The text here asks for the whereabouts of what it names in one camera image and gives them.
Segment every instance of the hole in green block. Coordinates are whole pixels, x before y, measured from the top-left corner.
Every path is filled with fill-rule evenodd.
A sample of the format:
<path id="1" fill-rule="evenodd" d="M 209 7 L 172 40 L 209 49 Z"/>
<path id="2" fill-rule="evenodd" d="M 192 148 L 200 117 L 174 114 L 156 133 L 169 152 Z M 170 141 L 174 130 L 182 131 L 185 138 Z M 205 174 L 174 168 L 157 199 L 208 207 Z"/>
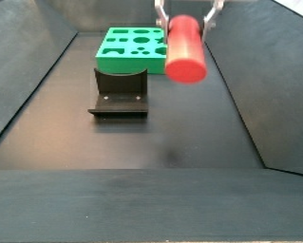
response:
<path id="1" fill-rule="evenodd" d="M 125 54 L 125 48 L 105 48 L 103 54 L 110 54 L 110 52 L 117 52 L 118 54 Z"/>
<path id="2" fill-rule="evenodd" d="M 157 43 L 161 44 L 165 42 L 165 38 L 160 38 L 160 39 L 156 39 L 157 40 Z"/>
<path id="3" fill-rule="evenodd" d="M 114 30 L 114 34 L 128 34 L 129 33 L 129 29 L 117 29 Z"/>
<path id="4" fill-rule="evenodd" d="M 137 43 L 149 43 L 150 42 L 150 39 L 146 38 L 146 37 L 138 37 L 136 38 L 134 40 Z"/>
<path id="5" fill-rule="evenodd" d="M 137 33 L 137 34 L 146 34 L 146 33 L 149 33 L 149 32 L 150 32 L 150 31 L 146 30 L 146 29 L 138 29 L 138 30 L 134 31 L 134 33 Z"/>
<path id="6" fill-rule="evenodd" d="M 156 52 L 161 55 L 166 55 L 166 47 L 160 47 L 156 49 Z"/>

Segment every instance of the green shape sorter block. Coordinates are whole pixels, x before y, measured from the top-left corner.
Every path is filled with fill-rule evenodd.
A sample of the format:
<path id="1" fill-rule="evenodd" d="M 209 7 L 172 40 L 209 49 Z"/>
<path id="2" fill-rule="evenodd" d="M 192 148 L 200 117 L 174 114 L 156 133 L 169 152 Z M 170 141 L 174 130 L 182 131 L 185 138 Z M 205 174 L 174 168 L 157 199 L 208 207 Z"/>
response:
<path id="1" fill-rule="evenodd" d="M 110 28 L 97 52 L 97 66 L 107 73 L 165 74 L 166 44 L 161 28 Z"/>

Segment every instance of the bin floor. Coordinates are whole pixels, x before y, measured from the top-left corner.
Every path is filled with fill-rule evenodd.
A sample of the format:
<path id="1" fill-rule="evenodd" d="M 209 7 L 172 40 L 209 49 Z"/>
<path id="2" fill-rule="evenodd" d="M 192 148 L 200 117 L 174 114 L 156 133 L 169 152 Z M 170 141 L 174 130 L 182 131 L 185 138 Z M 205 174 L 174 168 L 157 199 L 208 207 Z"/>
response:
<path id="1" fill-rule="evenodd" d="M 0 137 L 0 170 L 264 168 L 209 52 L 201 84 L 149 75 L 146 121 L 94 118 L 102 40 L 74 40 Z"/>

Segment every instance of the black stand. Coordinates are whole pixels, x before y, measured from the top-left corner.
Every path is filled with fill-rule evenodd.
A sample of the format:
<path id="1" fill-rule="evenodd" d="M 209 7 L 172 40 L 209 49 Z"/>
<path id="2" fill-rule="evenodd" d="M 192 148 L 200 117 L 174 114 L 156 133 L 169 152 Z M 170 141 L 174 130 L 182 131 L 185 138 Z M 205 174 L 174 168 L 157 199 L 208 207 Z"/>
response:
<path id="1" fill-rule="evenodd" d="M 107 74 L 97 68 L 94 70 L 99 96 L 95 108 L 89 112 L 97 117 L 146 117 L 148 69 L 136 74 Z"/>

